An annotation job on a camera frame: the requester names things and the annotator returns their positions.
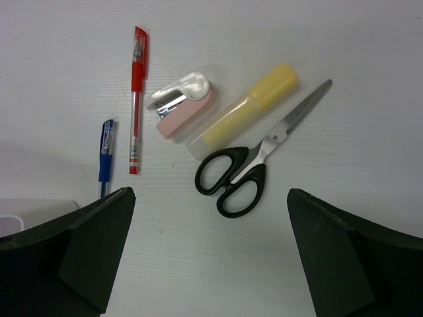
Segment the pink white mini stapler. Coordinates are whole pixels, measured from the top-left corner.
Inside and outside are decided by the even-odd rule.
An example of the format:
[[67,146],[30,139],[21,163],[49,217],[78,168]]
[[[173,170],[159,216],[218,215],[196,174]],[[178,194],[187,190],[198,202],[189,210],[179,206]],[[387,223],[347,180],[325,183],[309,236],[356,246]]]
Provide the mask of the pink white mini stapler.
[[157,130],[172,139],[208,112],[215,101],[209,79],[200,72],[190,72],[145,97],[147,110],[159,115]]

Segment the black handled scissors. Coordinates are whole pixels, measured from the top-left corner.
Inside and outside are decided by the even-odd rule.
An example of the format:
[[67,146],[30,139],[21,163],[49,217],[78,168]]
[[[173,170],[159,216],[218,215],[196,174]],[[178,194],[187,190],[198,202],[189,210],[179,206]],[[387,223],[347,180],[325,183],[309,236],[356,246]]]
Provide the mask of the black handled scissors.
[[[230,147],[208,155],[200,163],[194,177],[194,185],[197,191],[202,195],[210,196],[215,194],[220,188],[224,188],[225,191],[216,201],[216,208],[220,215],[225,218],[235,219],[250,213],[257,206],[265,189],[266,158],[285,141],[304,117],[322,100],[332,86],[333,80],[326,80],[287,114],[287,116],[280,120],[254,148]],[[202,173],[212,160],[219,157],[229,157],[231,159],[231,165],[212,187],[205,188],[202,185]],[[225,207],[225,200],[247,182],[254,182],[256,184],[254,199],[247,207],[240,211],[228,211]]]

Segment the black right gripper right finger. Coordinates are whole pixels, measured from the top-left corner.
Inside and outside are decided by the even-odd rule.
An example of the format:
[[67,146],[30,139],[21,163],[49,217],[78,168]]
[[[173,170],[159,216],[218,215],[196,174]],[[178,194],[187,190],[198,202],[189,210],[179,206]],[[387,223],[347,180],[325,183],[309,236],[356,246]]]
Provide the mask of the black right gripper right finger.
[[300,189],[287,205],[317,316],[421,316],[422,239]]

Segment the blue gel pen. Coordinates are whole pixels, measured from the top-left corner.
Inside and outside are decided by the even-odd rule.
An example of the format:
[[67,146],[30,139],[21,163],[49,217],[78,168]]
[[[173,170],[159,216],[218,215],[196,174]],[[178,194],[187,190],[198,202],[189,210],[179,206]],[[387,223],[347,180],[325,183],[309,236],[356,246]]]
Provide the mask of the blue gel pen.
[[113,119],[106,120],[102,125],[102,133],[99,147],[99,199],[103,198],[108,193],[108,184],[110,182],[112,170],[114,127],[115,121]]

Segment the yellow highlighter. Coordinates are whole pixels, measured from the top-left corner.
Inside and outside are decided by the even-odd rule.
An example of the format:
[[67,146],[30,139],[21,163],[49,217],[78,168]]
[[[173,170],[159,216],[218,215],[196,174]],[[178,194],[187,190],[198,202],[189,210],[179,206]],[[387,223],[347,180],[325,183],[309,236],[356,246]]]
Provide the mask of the yellow highlighter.
[[298,84],[296,72],[281,63],[246,93],[216,115],[186,143],[188,152],[202,160],[227,146],[287,96]]

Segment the red gel pen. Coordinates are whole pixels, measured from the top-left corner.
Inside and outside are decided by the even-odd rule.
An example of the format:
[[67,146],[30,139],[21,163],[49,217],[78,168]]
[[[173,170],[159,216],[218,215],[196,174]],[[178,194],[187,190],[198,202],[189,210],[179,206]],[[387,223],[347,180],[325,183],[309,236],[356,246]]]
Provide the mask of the red gel pen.
[[132,54],[131,74],[131,130],[130,130],[130,156],[129,173],[137,175],[140,167],[140,137],[141,137],[141,105],[143,86],[147,71],[148,34],[142,28],[134,29],[134,49]]

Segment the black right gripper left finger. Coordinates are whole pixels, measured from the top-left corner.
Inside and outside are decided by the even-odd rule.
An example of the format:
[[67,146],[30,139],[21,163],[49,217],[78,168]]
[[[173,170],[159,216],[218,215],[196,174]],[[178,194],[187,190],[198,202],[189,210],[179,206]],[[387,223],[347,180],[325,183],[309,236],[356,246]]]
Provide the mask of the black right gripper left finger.
[[131,187],[1,238],[2,316],[106,312],[135,207]]

